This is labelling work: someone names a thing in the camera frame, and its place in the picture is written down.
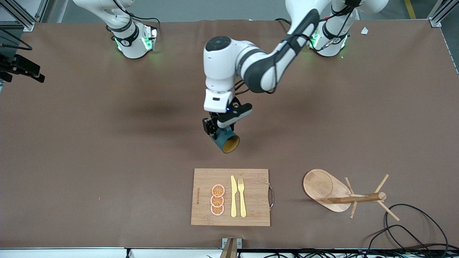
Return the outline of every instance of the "knife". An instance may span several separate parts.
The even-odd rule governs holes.
[[[231,217],[235,218],[236,213],[236,193],[237,193],[237,184],[234,176],[231,176]]]

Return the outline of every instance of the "fork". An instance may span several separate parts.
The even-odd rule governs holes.
[[[244,180],[242,178],[237,180],[237,190],[241,193],[241,217],[245,218],[247,216],[247,211],[246,202],[244,201]]]

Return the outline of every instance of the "cutting board handle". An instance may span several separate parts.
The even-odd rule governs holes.
[[[269,206],[269,210],[271,210],[273,208],[273,205],[274,205],[274,190],[273,190],[273,187],[271,186],[271,183],[268,183],[268,201],[269,201],[269,191],[271,191],[271,205]]]

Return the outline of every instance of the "teal cup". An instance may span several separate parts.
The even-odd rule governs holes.
[[[210,137],[215,144],[223,151],[223,153],[230,153],[234,151],[239,145],[239,136],[237,136],[233,130],[231,130],[230,126],[227,126],[223,129],[218,128],[217,132],[217,139]]]

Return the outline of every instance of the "metal handle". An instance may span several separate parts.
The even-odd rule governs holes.
[[[268,186],[269,186],[268,191],[271,190],[271,196],[273,197],[273,202],[269,206],[269,210],[271,210],[273,208],[273,205],[274,205],[274,190],[273,190],[273,187],[271,186],[271,183],[268,183]]]

